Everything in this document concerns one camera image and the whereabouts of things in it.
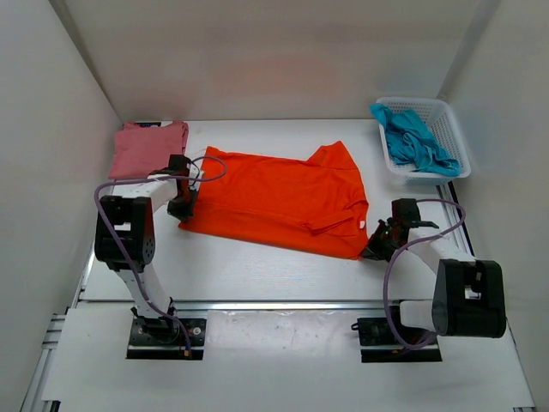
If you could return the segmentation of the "pink t shirt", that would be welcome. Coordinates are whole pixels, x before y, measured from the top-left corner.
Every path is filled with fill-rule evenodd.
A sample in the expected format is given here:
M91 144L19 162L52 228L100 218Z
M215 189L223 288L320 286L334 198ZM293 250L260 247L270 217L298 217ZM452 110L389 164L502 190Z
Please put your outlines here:
M183 155L189 126L176 120L165 126L141 127L125 123L115 133L115 150L109 179L144 179L168 165L171 155Z

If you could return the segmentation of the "orange t shirt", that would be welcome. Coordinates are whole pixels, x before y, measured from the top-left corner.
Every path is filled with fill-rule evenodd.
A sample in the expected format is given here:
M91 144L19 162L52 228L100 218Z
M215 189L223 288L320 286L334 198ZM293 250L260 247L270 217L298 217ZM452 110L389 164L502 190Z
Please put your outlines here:
M357 260L365 249L369 203L343 142L307 160L207 147L193 233Z

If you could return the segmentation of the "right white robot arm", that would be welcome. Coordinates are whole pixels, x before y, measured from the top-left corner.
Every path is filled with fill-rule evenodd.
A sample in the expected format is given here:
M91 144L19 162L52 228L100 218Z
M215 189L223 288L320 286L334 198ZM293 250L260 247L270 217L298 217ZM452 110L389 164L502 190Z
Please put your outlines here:
M461 250L447 239L464 223L440 229L422 219L414 198L396 199L391 215L378 223L360 256L385 261L383 309L385 332L390 340L409 350L432 344L439 336L500 338L507 329L504 280L501 266ZM389 304L389 279L398 258L411 252L435 276L429 300L403 300L393 316Z

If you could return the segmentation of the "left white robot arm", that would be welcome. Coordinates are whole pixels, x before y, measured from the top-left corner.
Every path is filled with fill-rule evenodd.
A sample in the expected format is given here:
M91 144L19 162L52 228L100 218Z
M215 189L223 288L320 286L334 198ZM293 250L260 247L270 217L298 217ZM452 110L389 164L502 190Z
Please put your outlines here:
M152 264L155 253L154 212L166 206L167 214L181 222L193 216L200 170L182 154L172 154L168 166L151 172L146 183L131 184L121 195L104 195L95 232L95 257L114 271L134 300L132 312L142 331L161 343L182 333L175 319L173 300L160 285Z

